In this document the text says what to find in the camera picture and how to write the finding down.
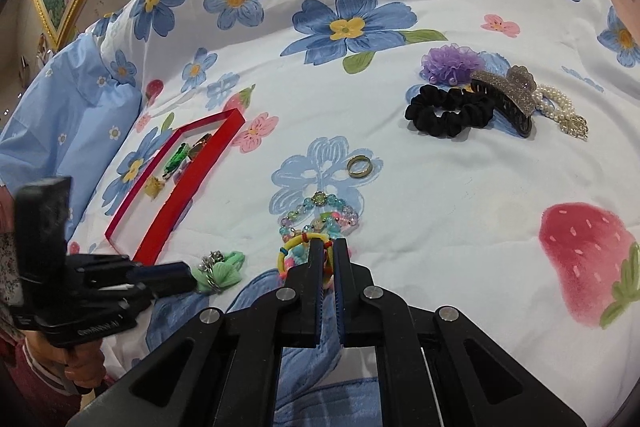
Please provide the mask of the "left hand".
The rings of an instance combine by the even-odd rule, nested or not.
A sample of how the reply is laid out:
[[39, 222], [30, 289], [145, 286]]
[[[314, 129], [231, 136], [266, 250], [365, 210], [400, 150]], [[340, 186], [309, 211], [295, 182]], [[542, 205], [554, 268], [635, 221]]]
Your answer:
[[96, 389], [104, 381], [106, 369], [101, 340], [66, 350], [52, 346], [40, 332], [27, 332], [25, 345], [42, 367], [79, 388]]

